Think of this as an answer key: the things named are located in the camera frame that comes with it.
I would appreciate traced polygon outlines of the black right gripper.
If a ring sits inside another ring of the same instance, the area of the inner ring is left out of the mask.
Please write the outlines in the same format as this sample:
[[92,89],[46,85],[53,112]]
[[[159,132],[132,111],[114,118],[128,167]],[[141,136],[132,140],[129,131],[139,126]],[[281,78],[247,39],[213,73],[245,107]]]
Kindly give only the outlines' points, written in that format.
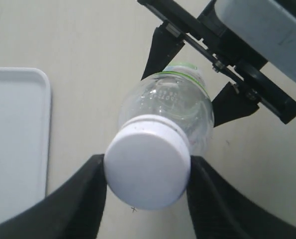
[[[142,0],[162,22],[153,33],[141,80],[162,72],[185,44],[211,62],[214,71],[231,79],[212,100],[214,127],[254,114],[264,105],[283,123],[296,117],[296,101],[261,69],[270,63],[217,17],[212,0],[192,16],[173,0]],[[296,7],[290,12],[296,15]]]

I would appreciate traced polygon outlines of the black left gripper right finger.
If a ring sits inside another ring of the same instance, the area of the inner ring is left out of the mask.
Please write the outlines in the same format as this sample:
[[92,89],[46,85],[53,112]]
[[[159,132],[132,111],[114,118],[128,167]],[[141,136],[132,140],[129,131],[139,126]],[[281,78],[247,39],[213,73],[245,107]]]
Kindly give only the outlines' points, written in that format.
[[296,239],[296,227],[247,199],[201,156],[191,157],[187,200],[198,239]]

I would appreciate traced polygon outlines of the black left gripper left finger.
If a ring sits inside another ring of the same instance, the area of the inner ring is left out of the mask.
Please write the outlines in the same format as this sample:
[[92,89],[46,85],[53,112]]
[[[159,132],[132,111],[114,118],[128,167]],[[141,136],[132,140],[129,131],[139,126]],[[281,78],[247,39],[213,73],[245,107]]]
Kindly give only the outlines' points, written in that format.
[[107,193],[103,155],[93,155],[44,200],[0,224],[0,239],[95,239]]

